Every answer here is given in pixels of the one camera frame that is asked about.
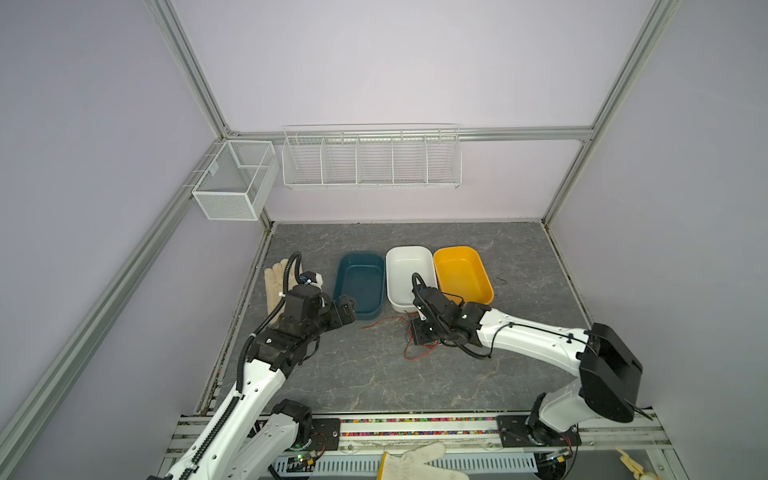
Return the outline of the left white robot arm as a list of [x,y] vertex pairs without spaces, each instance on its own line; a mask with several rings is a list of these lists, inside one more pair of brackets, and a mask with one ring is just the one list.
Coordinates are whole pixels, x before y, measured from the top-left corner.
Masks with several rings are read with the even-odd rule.
[[254,428],[293,370],[317,350],[321,335],[356,319],[353,299],[333,300],[320,274],[301,271],[301,260],[300,252],[288,258],[278,304],[247,337],[233,387],[166,478],[258,479],[281,453],[309,442],[311,410],[299,402],[282,401],[260,430]]

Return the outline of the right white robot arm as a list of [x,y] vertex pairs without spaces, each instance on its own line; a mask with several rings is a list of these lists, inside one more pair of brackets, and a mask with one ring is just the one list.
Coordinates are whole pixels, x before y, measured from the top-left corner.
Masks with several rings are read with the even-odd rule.
[[418,313],[411,323],[417,345],[442,344],[478,360],[500,350],[555,366],[573,379],[538,395],[528,414],[500,427],[515,445],[574,445],[584,421],[628,424],[640,413],[639,359],[608,325],[556,327],[521,319],[476,302],[455,303],[435,287],[414,285]]

